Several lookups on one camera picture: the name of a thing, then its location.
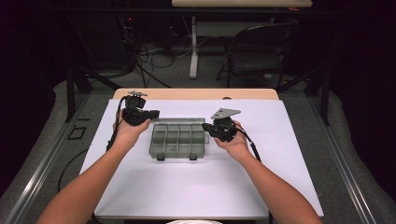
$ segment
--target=dark background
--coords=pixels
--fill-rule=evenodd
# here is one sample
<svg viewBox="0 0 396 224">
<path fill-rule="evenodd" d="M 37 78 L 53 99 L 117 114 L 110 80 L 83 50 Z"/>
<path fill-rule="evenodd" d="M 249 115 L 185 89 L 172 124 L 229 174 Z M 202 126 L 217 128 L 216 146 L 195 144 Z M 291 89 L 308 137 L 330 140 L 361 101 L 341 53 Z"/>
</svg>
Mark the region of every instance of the dark background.
<svg viewBox="0 0 396 224">
<path fill-rule="evenodd" d="M 77 2 L 61 1 L 61 4 L 73 5 Z M 109 0 L 94 2 L 98 6 L 115 4 Z M 156 3 L 158 7 L 163 7 L 162 4 L 169 6 L 169 2 L 152 1 L 154 6 Z M 118 27 L 117 17 L 93 16 L 89 19 L 80 15 L 73 20 L 81 22 L 72 26 L 62 19 L 49 20 L 32 1 L 8 0 L 0 4 L 0 105 L 3 114 L 0 129 L 0 194 L 3 194 L 50 115 L 55 101 L 52 89 L 65 80 L 65 71 L 70 63 L 66 56 L 73 55 L 80 64 L 95 69 L 101 68 L 98 64 L 103 68 L 123 69 L 130 65 L 131 55 L 122 44 L 123 33 Z M 393 165 L 396 156 L 396 94 L 393 90 L 396 84 L 396 24 L 391 17 L 392 12 L 396 11 L 396 3 L 392 0 L 373 3 L 316 0 L 313 8 L 349 8 L 359 12 L 359 19 L 351 27 L 353 32 L 349 41 L 333 64 L 331 90 L 343 102 L 352 142 L 358 154 L 378 184 L 396 200 L 396 166 Z M 146 25 L 152 29 L 141 28 L 142 31 L 165 46 L 171 41 L 169 24 L 174 26 L 176 32 L 180 25 L 176 18 L 143 18 L 140 27 Z M 50 29 L 54 24 L 62 25 L 57 26 L 55 33 Z M 322 63 L 320 56 L 331 49 L 330 43 L 339 25 L 338 21 L 302 20 L 304 39 L 290 55 L 288 69 L 299 76 Z M 163 32 L 164 38 L 158 39 L 150 32 L 154 27 L 158 32 Z M 95 35 L 100 32 L 99 28 L 103 28 L 106 35 Z M 61 41 L 55 38 L 58 32 L 65 37 Z M 83 35 L 86 35 L 85 41 L 81 42 Z M 87 43 L 93 45 L 89 49 L 95 52 L 84 48 Z"/>
</svg>

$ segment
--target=white table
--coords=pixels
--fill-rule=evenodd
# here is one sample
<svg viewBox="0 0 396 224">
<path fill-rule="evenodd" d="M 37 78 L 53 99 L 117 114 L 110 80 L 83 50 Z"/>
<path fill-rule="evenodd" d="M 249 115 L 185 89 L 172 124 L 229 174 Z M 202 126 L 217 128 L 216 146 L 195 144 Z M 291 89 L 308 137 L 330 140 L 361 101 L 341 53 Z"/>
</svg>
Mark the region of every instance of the white table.
<svg viewBox="0 0 396 224">
<path fill-rule="evenodd" d="M 173 7 L 311 7 L 311 0 L 172 0 Z M 197 78 L 198 35 L 234 36 L 249 26 L 265 22 L 198 22 L 192 17 L 191 23 L 191 67 L 190 78 Z"/>
<path fill-rule="evenodd" d="M 219 91 L 233 95 L 233 90 Z M 257 91 L 260 90 L 246 90 L 246 92 Z M 109 101 L 81 172 L 106 152 L 118 103 L 119 100 Z M 242 122 L 248 135 L 255 142 L 262 162 L 297 188 L 322 217 L 323 211 L 318 196 L 282 101 L 149 100 L 148 97 L 144 109 L 159 109 L 161 118 L 195 117 L 205 118 L 206 122 L 211 123 L 210 117 L 220 107 L 242 111 L 241 114 L 233 116 L 233 119 Z M 150 125 L 148 130 L 141 134 L 135 147 L 122 161 L 95 210 L 98 217 L 123 219 L 268 217 L 267 208 L 245 170 L 223 149 L 218 148 L 213 139 L 205 146 L 205 156 L 197 161 L 188 159 L 157 161 L 149 155 L 152 127 Z"/>
</svg>

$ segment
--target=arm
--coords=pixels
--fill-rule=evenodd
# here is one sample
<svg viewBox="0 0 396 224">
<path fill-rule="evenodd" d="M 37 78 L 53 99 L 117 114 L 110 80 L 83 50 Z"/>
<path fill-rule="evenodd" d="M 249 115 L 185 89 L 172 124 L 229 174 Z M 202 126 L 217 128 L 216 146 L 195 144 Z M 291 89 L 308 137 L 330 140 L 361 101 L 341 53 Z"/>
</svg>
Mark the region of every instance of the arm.
<svg viewBox="0 0 396 224">
<path fill-rule="evenodd" d="M 240 123 L 235 121 L 235 124 L 240 128 Z M 321 223 L 314 208 L 297 189 L 251 155 L 244 135 L 238 132 L 229 143 L 215 141 L 245 168 L 277 222 Z"/>
<path fill-rule="evenodd" d="M 113 146 L 52 199 L 37 223 L 87 223 L 122 159 L 148 126 L 149 119 L 135 127 L 121 120 Z"/>
</svg>

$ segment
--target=white tabletop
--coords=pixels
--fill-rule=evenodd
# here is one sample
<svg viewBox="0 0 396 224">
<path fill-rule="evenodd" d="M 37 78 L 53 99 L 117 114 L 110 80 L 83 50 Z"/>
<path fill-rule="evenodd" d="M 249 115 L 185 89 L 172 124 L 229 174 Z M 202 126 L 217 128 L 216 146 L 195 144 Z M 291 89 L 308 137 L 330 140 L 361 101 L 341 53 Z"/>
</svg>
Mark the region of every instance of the white tabletop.
<svg viewBox="0 0 396 224">
<path fill-rule="evenodd" d="M 174 7 L 311 7 L 311 0 L 173 0 Z"/>
<path fill-rule="evenodd" d="M 110 100 L 82 171 L 106 151 L 119 100 Z M 301 150 L 282 101 L 275 100 L 147 100 L 147 110 L 159 109 L 161 118 L 205 118 L 219 108 L 238 109 L 241 121 L 262 162 L 292 184 L 323 211 L 306 169 Z M 98 204 L 99 217 L 118 218 L 252 218 L 268 217 L 265 204 L 245 170 L 213 139 L 197 161 L 149 155 L 153 125 L 141 134 L 122 161 Z"/>
</svg>

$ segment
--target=gray carpet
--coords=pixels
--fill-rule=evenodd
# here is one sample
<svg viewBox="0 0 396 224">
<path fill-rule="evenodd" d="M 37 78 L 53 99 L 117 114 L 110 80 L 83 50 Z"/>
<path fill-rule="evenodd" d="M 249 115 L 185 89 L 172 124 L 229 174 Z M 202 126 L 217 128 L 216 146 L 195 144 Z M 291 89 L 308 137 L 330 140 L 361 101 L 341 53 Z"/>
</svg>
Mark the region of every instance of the gray carpet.
<svg viewBox="0 0 396 224">
<path fill-rule="evenodd" d="M 144 63 L 144 67 L 150 72 L 152 71 L 155 77 L 173 88 L 224 88 L 225 76 L 220 80 L 216 80 L 223 57 L 221 53 L 211 52 L 210 50 L 212 49 L 214 47 L 211 46 L 210 42 L 201 46 L 200 52 L 202 54 L 200 55 L 198 78 L 195 80 L 189 79 L 190 57 L 176 57 L 171 66 L 162 69 L 155 68 L 148 63 Z M 156 55 L 153 60 L 155 65 L 160 65 L 160 63 L 166 65 L 167 62 L 171 61 L 168 56 L 163 55 Z M 112 80 L 124 87 L 144 87 L 143 79 L 136 71 Z M 145 80 L 147 86 L 151 88 L 163 87 L 163 85 L 150 79 L 147 75 L 145 75 Z M 232 82 L 232 87 L 271 88 L 274 87 L 274 83 L 276 83 L 276 77 L 271 80 L 263 77 L 250 77 L 242 80 L 238 78 Z M 73 123 L 69 124 L 72 126 L 72 130 L 65 134 L 65 140 L 60 145 L 59 154 L 54 159 L 50 172 L 45 176 L 45 181 L 40 191 L 33 196 L 31 203 L 27 204 L 25 208 L 25 213 L 21 215 L 21 223 L 34 223 L 36 221 L 42 209 L 56 194 L 58 179 L 65 165 L 79 152 L 89 147 L 105 111 L 107 101 L 114 92 L 109 87 L 93 79 L 92 85 L 94 91 L 88 96 L 85 105 L 82 106 Z M 312 102 L 315 102 L 315 99 L 305 98 L 302 95 L 304 87 L 305 84 L 300 83 L 288 93 L 280 94 L 280 99 L 286 105 L 308 171 L 311 174 L 315 188 L 320 194 L 319 200 L 325 214 L 323 222 L 367 223 L 361 220 L 360 213 L 346 188 L 345 180 L 340 175 L 332 155 L 332 144 L 329 142 L 326 133 L 323 132 L 320 120 L 316 117 L 317 111 L 312 106 Z M 39 167 L 42 159 L 52 149 L 57 134 L 62 131 L 66 116 L 64 83 L 60 84 L 55 90 L 57 92 L 57 103 L 48 124 L 32 149 L 31 155 L 29 155 L 26 163 L 21 168 L 20 173 L 0 200 L 0 223 L 5 223 L 9 218 L 9 214 L 14 211 L 14 205 L 21 199 L 23 190 L 34 175 L 35 169 Z M 331 94 L 329 112 L 332 133 L 340 148 L 343 149 L 351 172 L 361 187 L 376 223 L 396 223 L 396 205 L 375 183 L 373 177 L 356 155 L 350 143 L 342 105 L 333 94 Z M 78 175 L 84 157 L 85 154 L 82 154 L 72 162 L 64 173 L 62 186 Z M 120 222 L 118 220 L 107 220 L 106 223 Z"/>
</svg>

